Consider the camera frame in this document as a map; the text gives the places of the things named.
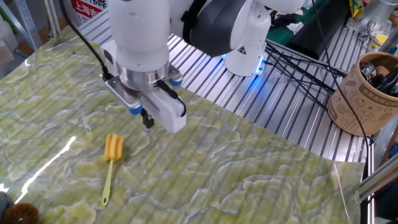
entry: yellow object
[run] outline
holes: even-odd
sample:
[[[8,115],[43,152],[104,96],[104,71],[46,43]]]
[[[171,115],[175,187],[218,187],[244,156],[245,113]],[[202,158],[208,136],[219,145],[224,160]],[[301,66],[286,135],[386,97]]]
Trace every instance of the yellow object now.
[[[351,15],[355,18],[360,12],[363,11],[362,0],[348,0],[349,8],[351,9]]]
[[[388,39],[388,36],[386,35],[382,35],[382,34],[378,34],[375,39],[379,42],[379,44],[383,45],[385,43],[385,41]],[[377,44],[375,44],[374,42],[372,42],[372,46],[374,48],[378,47]]]
[[[104,191],[102,193],[102,205],[106,206],[109,200],[109,193],[111,191],[111,176],[113,161],[117,161],[122,157],[123,137],[117,134],[108,134],[106,137],[104,159],[111,161],[109,163],[108,176],[106,177]]]

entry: red sign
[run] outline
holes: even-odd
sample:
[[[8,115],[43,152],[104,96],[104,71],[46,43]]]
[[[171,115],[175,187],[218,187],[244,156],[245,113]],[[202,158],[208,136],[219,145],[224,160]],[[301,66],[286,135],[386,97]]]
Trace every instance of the red sign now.
[[[72,1],[72,6],[76,10],[76,12],[89,18],[95,17],[98,13],[102,11],[101,9],[98,9],[80,0]]]

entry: table surface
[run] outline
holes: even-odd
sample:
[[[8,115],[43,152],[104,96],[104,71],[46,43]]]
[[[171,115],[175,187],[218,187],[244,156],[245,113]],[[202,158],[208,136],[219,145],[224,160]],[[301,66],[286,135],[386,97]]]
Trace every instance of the table surface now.
[[[43,223],[358,223],[363,163],[322,158],[183,88],[183,130],[146,129],[100,73],[67,28],[0,82],[0,191]],[[125,141],[104,207],[108,133]]]
[[[108,10],[83,24],[80,29],[98,44],[111,40]],[[332,66],[348,71],[357,58],[366,53],[358,35],[344,26],[338,30],[328,48]],[[268,66],[262,75],[240,77],[225,69],[221,57],[211,58],[175,35],[170,36],[169,48],[171,64],[184,75],[184,88],[325,158],[364,162],[364,138],[348,134],[337,127],[327,111],[274,66]],[[289,49],[278,49],[298,57]],[[296,78],[309,81],[283,60],[279,62]],[[331,74],[324,69],[301,61],[295,62],[335,88]],[[305,86],[326,105],[329,94],[325,90],[317,86]]]

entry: yellow brush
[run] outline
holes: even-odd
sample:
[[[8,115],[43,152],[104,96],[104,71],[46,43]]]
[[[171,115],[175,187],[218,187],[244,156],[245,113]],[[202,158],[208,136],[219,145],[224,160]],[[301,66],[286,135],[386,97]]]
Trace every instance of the yellow brush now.
[[[111,161],[109,163],[108,176],[106,177],[104,192],[102,193],[102,205],[106,206],[109,200],[109,193],[111,191],[111,176],[113,161],[117,161],[122,157],[123,137],[118,137],[117,134],[108,134],[106,137],[104,159]]]

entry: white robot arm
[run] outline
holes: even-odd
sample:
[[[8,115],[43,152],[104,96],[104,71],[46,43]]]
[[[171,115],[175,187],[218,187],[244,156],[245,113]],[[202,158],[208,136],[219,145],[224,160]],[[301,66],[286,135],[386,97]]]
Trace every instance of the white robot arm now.
[[[109,71],[107,87],[149,128],[156,119],[172,133],[186,123],[186,107],[165,84],[182,84],[169,65],[170,31],[202,52],[222,55],[226,68],[253,75],[264,66],[271,19],[264,6],[287,13],[305,0],[109,0],[113,40],[102,46]]]

